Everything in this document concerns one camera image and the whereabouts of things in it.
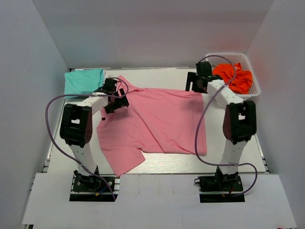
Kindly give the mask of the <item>pink t-shirt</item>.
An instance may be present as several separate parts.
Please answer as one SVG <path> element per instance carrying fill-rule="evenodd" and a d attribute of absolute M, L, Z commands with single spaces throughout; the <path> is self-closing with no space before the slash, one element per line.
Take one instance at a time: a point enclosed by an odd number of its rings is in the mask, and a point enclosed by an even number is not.
<path fill-rule="evenodd" d="M 207 154 L 203 96 L 128 82 L 128 107 L 101 109 L 96 128 L 101 151 L 116 176 L 145 161 L 143 153 Z"/>

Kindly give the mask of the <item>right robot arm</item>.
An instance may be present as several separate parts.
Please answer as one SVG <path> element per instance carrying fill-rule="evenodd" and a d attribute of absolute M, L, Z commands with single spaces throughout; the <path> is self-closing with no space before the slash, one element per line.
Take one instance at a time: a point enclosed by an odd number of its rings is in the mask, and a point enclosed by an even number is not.
<path fill-rule="evenodd" d="M 255 103 L 239 97 L 221 76 L 213 75 L 208 61 L 199 61 L 196 72 L 188 72 L 185 90 L 211 96 L 204 113 L 213 101 L 224 109 L 223 134 L 226 142 L 221 162 L 215 165 L 220 174 L 215 178 L 215 184 L 220 190 L 227 190 L 233 183 L 232 177 L 238 174 L 243 149 L 257 130 Z"/>

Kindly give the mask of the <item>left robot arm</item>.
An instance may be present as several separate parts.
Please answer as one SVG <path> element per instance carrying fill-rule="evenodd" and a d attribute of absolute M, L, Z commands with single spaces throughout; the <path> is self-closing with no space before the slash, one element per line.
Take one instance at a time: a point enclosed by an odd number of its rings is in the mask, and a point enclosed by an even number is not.
<path fill-rule="evenodd" d="M 100 187 L 98 166 L 93 160 L 90 140 L 93 134 L 93 115 L 103 109 L 106 114 L 128 107 L 127 93 L 129 88 L 123 89 L 119 84 L 126 84 L 118 77 L 106 78 L 103 86 L 77 104 L 64 106 L 60 137 L 70 147 L 78 164 L 78 173 L 86 176 L 85 186 L 89 190 Z"/>

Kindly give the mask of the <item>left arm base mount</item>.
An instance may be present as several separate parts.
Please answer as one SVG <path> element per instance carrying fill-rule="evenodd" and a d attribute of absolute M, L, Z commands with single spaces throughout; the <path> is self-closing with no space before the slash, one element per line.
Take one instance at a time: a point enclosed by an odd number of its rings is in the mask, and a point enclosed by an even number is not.
<path fill-rule="evenodd" d="M 83 176 L 77 170 L 74 171 L 70 202 L 114 202 L 113 195 L 117 198 L 119 194 L 120 178 L 103 175 L 105 181 L 95 176 Z"/>

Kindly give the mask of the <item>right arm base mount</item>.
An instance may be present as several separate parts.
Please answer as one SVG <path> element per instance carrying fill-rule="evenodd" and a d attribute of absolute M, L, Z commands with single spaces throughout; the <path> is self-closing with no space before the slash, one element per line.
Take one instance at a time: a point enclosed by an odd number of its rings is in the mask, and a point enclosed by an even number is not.
<path fill-rule="evenodd" d="M 199 186 L 200 203 L 241 203 L 245 202 L 240 176 L 221 185 L 215 176 L 200 176 L 194 180 Z"/>

